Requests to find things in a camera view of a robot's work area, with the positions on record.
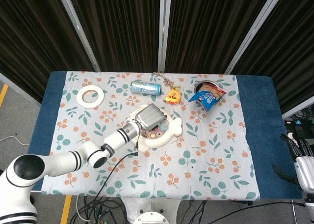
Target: yellow floor line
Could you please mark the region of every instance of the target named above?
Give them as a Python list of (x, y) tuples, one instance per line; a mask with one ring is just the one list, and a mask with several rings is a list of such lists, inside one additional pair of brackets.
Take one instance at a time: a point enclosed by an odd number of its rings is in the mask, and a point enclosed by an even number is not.
[(3, 102), (3, 99), (5, 97), (5, 94), (6, 94), (6, 91), (8, 90), (8, 85), (7, 84), (4, 84), (3, 88), (2, 88), (2, 91), (0, 93), (0, 107), (2, 105), (2, 102)]
[(71, 205), (71, 198), (72, 198), (72, 196), (70, 196), (70, 195), (65, 196), (65, 201), (64, 201), (63, 212), (62, 212), (60, 224), (66, 224), (68, 221), (69, 210), (70, 210), (70, 205)]

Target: floral tablecloth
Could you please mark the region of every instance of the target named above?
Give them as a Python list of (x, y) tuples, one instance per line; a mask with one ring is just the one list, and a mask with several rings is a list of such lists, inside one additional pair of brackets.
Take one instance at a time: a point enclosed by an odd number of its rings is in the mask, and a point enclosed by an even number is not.
[[(164, 74), (179, 85), (182, 101), (163, 102), (170, 90), (151, 73), (67, 72), (51, 145), (51, 154), (75, 150), (84, 141), (102, 145), (103, 139), (125, 125), (129, 114), (142, 104), (155, 103), (183, 121), (183, 133), (166, 145), (126, 158), (114, 171), (101, 195), (115, 197), (166, 197), (174, 199), (256, 200), (260, 198), (245, 122), (234, 75)], [(161, 84), (161, 96), (132, 94), (134, 80)], [(188, 103), (194, 85), (216, 82), (227, 94), (209, 112), (197, 102)], [(85, 109), (76, 94), (86, 85), (101, 87), (105, 100)], [(46, 194), (96, 195), (115, 164), (133, 152), (121, 147), (99, 169), (83, 167), (59, 177), (45, 176)]]

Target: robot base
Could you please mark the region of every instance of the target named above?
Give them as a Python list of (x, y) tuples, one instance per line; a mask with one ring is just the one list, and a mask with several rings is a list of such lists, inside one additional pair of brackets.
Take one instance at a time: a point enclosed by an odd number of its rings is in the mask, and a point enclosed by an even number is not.
[(176, 224), (181, 200), (165, 198), (121, 198), (132, 224)]

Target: blue chip bag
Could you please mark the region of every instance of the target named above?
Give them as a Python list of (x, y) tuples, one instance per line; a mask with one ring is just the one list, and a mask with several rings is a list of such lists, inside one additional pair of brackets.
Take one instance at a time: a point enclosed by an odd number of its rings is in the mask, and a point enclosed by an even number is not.
[(189, 99), (189, 102), (199, 100), (206, 112), (208, 112), (211, 107), (216, 104), (221, 97), (226, 94), (225, 91), (218, 88), (213, 84), (203, 83), (202, 87)]

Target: yellow figurine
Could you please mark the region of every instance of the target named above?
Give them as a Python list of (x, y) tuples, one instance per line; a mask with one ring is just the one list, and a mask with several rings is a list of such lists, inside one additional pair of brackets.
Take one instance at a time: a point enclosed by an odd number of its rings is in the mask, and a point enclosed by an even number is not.
[(174, 105), (181, 101), (181, 94), (176, 89), (171, 89), (165, 99), (163, 100), (167, 104)]

